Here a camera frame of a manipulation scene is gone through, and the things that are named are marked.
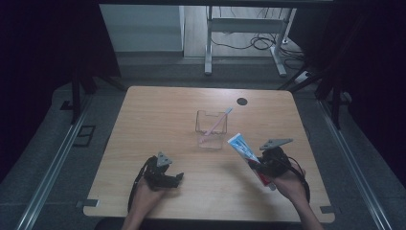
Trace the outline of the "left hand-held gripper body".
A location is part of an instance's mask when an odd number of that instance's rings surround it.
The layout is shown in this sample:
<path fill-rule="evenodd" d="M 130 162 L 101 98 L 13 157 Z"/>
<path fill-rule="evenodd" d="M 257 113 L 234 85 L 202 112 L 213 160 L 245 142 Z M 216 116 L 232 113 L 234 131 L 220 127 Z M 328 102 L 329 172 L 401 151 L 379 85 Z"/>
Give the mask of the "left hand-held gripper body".
<path fill-rule="evenodd" d="M 166 175 L 171 163 L 172 161 L 161 151 L 148 158 L 143 177 L 151 190 L 173 188 L 178 182 L 175 176 Z"/>

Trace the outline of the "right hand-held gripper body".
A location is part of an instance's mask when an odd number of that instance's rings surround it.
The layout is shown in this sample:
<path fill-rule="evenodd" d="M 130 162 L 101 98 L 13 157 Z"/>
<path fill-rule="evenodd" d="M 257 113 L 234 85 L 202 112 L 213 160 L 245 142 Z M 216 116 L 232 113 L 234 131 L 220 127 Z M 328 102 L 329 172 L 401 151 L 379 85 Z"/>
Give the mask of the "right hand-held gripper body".
<path fill-rule="evenodd" d="M 284 153 L 282 145 L 292 142 L 292 139 L 269 139 L 259 149 L 262 151 L 260 171 L 271 177 L 278 177 L 286 173 L 291 163 Z"/>

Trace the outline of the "white blue toothpaste tube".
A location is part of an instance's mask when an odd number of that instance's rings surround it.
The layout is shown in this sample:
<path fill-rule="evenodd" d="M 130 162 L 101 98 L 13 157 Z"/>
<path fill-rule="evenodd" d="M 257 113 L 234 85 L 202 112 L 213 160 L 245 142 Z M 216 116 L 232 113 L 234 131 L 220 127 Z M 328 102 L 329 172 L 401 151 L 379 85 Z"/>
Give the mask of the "white blue toothpaste tube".
<path fill-rule="evenodd" d="M 228 144 L 239 154 L 239 156 L 247 163 L 249 159 L 259 162 L 259 159 L 255 156 L 254 152 L 251 150 L 249 145 L 246 143 L 243 136 L 238 133 L 228 140 Z M 270 180 L 270 177 L 267 175 L 258 174 L 253 171 L 259 181 L 263 186 L 268 187 L 271 191 L 276 190 L 275 184 Z"/>

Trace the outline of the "clear plastic cup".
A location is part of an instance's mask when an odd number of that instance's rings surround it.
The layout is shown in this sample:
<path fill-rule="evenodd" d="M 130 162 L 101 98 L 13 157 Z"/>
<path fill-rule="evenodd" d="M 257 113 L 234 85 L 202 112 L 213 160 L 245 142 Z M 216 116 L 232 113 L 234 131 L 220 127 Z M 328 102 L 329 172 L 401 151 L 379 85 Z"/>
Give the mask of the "clear plastic cup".
<path fill-rule="evenodd" d="M 203 149 L 220 150 L 227 133 L 227 119 L 225 112 L 198 110 L 195 121 L 197 145 Z"/>

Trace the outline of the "pink toothbrush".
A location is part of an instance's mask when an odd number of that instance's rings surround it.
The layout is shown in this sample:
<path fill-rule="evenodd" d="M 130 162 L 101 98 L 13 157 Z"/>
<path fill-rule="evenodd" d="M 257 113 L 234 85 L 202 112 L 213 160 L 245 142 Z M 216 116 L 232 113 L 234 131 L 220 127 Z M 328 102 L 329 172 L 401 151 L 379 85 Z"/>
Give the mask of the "pink toothbrush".
<path fill-rule="evenodd" d="M 227 132 L 227 118 L 232 110 L 231 107 L 224 112 L 198 110 L 195 125 L 195 131 L 199 134 L 198 143 L 207 143 L 225 134 Z"/>

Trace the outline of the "person's left hand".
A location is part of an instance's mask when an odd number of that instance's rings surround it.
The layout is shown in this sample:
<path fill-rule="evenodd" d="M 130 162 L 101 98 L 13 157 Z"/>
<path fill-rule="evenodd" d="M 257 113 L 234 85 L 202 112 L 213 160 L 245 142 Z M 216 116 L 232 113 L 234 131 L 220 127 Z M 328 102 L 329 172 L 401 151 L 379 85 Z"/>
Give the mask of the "person's left hand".
<path fill-rule="evenodd" d="M 137 183 L 130 212 L 148 214 L 158 204 L 166 191 L 166 189 L 151 190 L 146 180 L 142 177 Z"/>

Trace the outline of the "person's right hand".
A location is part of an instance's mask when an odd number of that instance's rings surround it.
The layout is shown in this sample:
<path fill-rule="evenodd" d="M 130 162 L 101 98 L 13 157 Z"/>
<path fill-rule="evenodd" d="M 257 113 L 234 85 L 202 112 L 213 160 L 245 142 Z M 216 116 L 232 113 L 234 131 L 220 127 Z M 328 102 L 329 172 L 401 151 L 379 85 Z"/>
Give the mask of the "person's right hand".
<path fill-rule="evenodd" d="M 273 179 L 278 191 L 285 196 L 296 209 L 304 210 L 309 207 L 305 187 L 300 178 L 293 172 L 286 172 Z"/>

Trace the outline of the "black metal stand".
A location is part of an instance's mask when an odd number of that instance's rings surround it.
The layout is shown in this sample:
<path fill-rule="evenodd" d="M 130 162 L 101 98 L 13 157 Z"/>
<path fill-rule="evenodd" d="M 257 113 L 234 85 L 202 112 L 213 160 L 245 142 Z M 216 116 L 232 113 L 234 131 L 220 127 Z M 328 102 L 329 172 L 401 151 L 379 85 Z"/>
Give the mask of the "black metal stand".
<path fill-rule="evenodd" d="M 72 124 L 74 124 L 79 119 L 79 115 L 82 112 L 80 90 L 83 89 L 85 95 L 95 94 L 98 90 L 95 79 L 105 81 L 106 83 L 123 92 L 128 89 L 127 86 L 118 82 L 113 77 L 110 77 L 105 73 L 98 72 L 93 67 L 76 67 L 72 73 Z"/>
<path fill-rule="evenodd" d="M 336 128 L 340 129 L 339 112 L 340 106 L 344 104 L 341 100 L 342 79 L 334 72 L 333 67 L 328 67 L 326 70 L 311 74 L 305 80 L 290 87 L 290 84 L 292 84 L 302 73 L 304 73 L 307 67 L 308 65 L 304 64 L 293 77 L 279 87 L 279 90 L 287 90 L 294 93 L 318 81 L 319 85 L 317 86 L 314 95 L 319 101 L 324 101 L 328 95 L 331 95 L 330 120 L 333 122 Z"/>

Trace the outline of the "white power strip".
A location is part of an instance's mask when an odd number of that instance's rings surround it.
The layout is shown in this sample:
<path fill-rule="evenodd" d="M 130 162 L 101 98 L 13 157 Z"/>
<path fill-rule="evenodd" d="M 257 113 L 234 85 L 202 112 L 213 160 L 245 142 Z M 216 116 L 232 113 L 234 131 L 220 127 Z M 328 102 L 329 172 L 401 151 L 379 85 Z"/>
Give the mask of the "white power strip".
<path fill-rule="evenodd" d="M 295 82 L 296 84 L 299 84 L 299 83 L 301 83 L 301 82 L 307 80 L 310 76 L 311 76 L 311 74 L 310 74 L 309 72 L 303 71 L 303 72 L 299 75 L 299 77 L 297 77 L 297 78 L 294 80 L 294 82 Z"/>

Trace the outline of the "dark curtain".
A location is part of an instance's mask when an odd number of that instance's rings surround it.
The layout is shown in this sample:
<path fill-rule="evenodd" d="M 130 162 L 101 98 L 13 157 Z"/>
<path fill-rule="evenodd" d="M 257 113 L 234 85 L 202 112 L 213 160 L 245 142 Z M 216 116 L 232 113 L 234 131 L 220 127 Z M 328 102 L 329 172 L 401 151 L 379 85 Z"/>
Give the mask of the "dark curtain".
<path fill-rule="evenodd" d="M 361 12 L 367 20 L 337 75 L 349 93 L 349 112 L 406 187 L 406 0 L 334 0 L 329 9 L 298 9 L 288 37 L 310 66 L 324 70 Z M 345 1 L 363 3 L 343 7 Z"/>
<path fill-rule="evenodd" d="M 54 91 L 121 73 L 102 0 L 0 0 L 0 183 L 43 121 Z"/>

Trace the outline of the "white panel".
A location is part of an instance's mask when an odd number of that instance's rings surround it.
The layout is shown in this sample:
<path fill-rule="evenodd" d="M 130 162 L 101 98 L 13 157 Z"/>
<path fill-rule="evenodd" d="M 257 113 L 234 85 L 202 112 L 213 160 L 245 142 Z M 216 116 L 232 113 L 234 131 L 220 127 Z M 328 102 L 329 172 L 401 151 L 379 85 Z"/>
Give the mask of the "white panel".
<path fill-rule="evenodd" d="M 100 4 L 115 52 L 184 50 L 183 6 Z"/>

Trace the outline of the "aluminium floor rail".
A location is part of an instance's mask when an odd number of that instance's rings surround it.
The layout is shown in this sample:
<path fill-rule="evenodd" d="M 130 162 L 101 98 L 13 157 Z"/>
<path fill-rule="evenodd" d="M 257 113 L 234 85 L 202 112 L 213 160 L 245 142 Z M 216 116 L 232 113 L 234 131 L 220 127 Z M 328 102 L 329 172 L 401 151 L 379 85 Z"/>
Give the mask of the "aluminium floor rail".
<path fill-rule="evenodd" d="M 333 139 L 337 143 L 339 150 L 341 151 L 344 161 L 350 171 L 350 174 L 358 188 L 360 195 L 362 196 L 371 217 L 378 230 L 393 230 L 392 225 L 390 224 L 388 217 L 379 202 L 375 192 L 367 181 L 366 176 L 361 171 L 352 150 L 348 142 L 346 141 L 342 131 L 336 127 L 330 118 L 331 112 L 328 109 L 327 103 L 323 101 L 318 101 L 326 124 L 333 136 Z"/>
<path fill-rule="evenodd" d="M 32 230 L 34 224 L 50 194 L 64 162 L 74 144 L 80 128 L 88 114 L 93 96 L 85 96 L 80 106 L 81 113 L 64 136 L 62 144 L 56 152 L 52 163 L 34 191 L 34 194 L 24 210 L 14 230 Z"/>

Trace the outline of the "white metal desk frame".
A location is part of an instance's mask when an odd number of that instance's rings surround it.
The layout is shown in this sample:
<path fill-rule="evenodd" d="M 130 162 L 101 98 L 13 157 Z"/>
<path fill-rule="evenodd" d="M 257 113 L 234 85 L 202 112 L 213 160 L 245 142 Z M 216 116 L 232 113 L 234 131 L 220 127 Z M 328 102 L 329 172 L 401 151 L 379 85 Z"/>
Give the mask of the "white metal desk frame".
<path fill-rule="evenodd" d="M 206 9 L 207 40 L 205 48 L 204 73 L 209 76 L 213 72 L 212 40 L 213 33 L 269 34 L 276 37 L 275 44 L 268 48 L 281 78 L 287 76 L 280 51 L 292 16 L 293 9 L 281 9 L 282 18 L 238 18 L 213 17 L 213 6 Z"/>

